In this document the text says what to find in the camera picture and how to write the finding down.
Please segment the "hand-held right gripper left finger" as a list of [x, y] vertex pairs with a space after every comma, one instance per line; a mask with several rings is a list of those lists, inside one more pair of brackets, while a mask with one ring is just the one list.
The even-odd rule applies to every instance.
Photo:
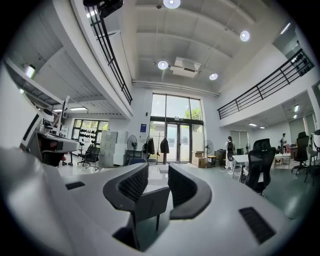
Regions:
[[148, 185], [149, 165], [136, 163], [126, 168], [123, 174], [108, 180], [102, 192], [115, 209], [134, 211]]

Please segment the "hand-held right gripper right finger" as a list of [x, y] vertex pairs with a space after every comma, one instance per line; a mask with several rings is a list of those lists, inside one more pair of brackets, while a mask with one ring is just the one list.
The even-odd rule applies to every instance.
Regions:
[[168, 166], [168, 186], [173, 203], [170, 220], [194, 219], [212, 200], [213, 193], [208, 183], [178, 164], [171, 163]]

